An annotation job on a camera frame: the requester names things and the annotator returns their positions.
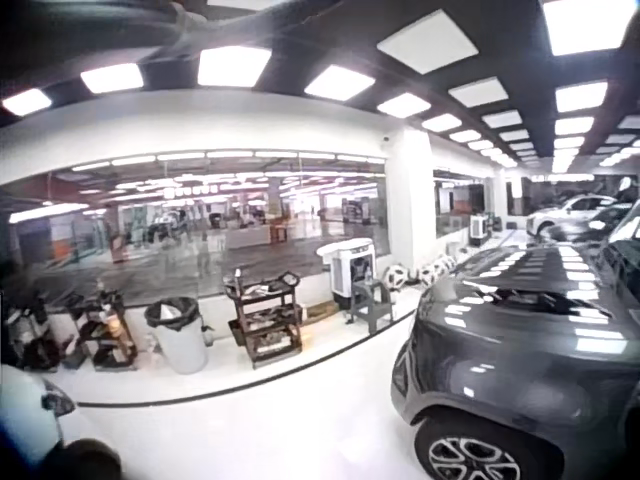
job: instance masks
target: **trash can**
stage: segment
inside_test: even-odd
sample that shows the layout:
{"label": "trash can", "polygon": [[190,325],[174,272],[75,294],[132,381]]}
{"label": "trash can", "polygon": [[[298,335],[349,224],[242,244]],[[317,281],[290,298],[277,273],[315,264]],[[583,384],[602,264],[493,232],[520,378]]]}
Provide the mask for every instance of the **trash can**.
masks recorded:
{"label": "trash can", "polygon": [[176,373],[195,373],[207,364],[204,325],[198,302],[189,297],[164,298],[144,312],[162,353]]}

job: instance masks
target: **black stripe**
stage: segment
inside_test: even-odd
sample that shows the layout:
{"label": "black stripe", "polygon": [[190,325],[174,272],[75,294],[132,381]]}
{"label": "black stripe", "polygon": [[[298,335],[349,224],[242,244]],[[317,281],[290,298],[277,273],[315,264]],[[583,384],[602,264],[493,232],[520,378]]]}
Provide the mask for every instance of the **black stripe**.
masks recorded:
{"label": "black stripe", "polygon": [[191,397],[182,397],[182,398],[173,398],[170,400],[156,400],[156,401],[152,401],[152,402],[132,402],[132,403],[93,403],[93,402],[78,402],[78,406],[82,407],[82,408],[146,408],[146,407],[165,407],[168,405],[178,405],[180,403],[189,403],[189,402],[197,402],[198,400],[207,400],[209,398],[215,398],[215,397],[221,397],[223,395],[229,395],[231,393],[236,393],[236,392],[241,392],[242,390],[247,390],[249,388],[254,388],[254,387],[258,387],[260,385],[264,385],[265,383],[270,383],[273,382],[275,380],[279,380],[281,378],[284,377],[288,377],[289,375],[293,375],[294,373],[298,373],[301,372],[303,370],[306,370],[307,368],[311,368],[314,367],[322,362],[325,362],[327,360],[330,360],[334,357],[337,357],[338,355],[342,355],[344,352],[348,352],[349,350],[351,350],[352,348],[357,347],[358,345],[362,345],[363,343],[371,340],[373,337],[376,337],[378,335],[380,335],[382,332],[385,332],[387,330],[389,330],[391,327],[393,327],[394,325],[397,325],[398,323],[400,323],[402,320],[405,320],[406,318],[410,317],[411,315],[413,315],[413,313],[415,312],[414,310],[411,310],[409,313],[407,313],[406,315],[403,315],[402,317],[400,317],[398,320],[396,320],[393,323],[390,323],[389,325],[387,325],[384,328],[381,328],[380,330],[378,330],[376,333],[374,333],[373,335],[368,335],[360,340],[358,340],[357,342],[352,343],[351,345],[347,345],[344,348],[341,348],[340,350],[336,350],[333,353],[330,353],[329,355],[326,355],[322,358],[319,358],[317,360],[314,360],[313,362],[309,362],[305,365],[301,365],[299,367],[293,368],[287,372],[283,372],[283,373],[279,373],[277,375],[274,375],[272,377],[268,377],[268,378],[263,378],[261,380],[256,380],[255,382],[251,382],[251,383],[247,383],[245,385],[238,385],[237,387],[231,387],[231,388],[226,388],[224,390],[218,390],[216,392],[210,392],[210,393],[202,393],[200,395],[193,395]]}

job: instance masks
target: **gray car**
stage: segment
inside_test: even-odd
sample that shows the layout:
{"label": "gray car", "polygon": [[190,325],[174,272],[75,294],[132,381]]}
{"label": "gray car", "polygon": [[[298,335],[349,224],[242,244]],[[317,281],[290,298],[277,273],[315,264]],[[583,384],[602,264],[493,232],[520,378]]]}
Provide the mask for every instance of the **gray car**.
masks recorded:
{"label": "gray car", "polygon": [[[420,301],[392,374],[434,479],[611,478],[640,436],[640,202],[596,256],[484,251]],[[630,472],[618,478],[637,478]]]}

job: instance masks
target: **car headlight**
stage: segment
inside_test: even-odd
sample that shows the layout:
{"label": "car headlight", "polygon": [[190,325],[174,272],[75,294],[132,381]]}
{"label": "car headlight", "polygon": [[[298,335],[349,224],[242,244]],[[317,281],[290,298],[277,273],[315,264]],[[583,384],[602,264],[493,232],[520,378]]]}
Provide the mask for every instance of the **car headlight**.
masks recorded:
{"label": "car headlight", "polygon": [[62,417],[73,412],[76,404],[64,393],[59,387],[51,383],[49,380],[42,380],[47,391],[42,396],[42,408],[50,410],[56,417]]}

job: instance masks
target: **small table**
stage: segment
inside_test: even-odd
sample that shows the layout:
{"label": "small table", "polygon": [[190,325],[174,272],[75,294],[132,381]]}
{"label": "small table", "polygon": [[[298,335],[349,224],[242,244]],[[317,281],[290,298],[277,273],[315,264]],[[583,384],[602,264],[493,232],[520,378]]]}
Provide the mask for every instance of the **small table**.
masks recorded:
{"label": "small table", "polygon": [[[380,301],[376,300],[376,290],[380,290]],[[389,315],[390,321],[393,322],[391,294],[380,280],[351,284],[351,318],[347,324],[354,323],[354,318],[366,320],[369,324],[369,335],[373,335],[378,331],[378,320],[386,315]]]}

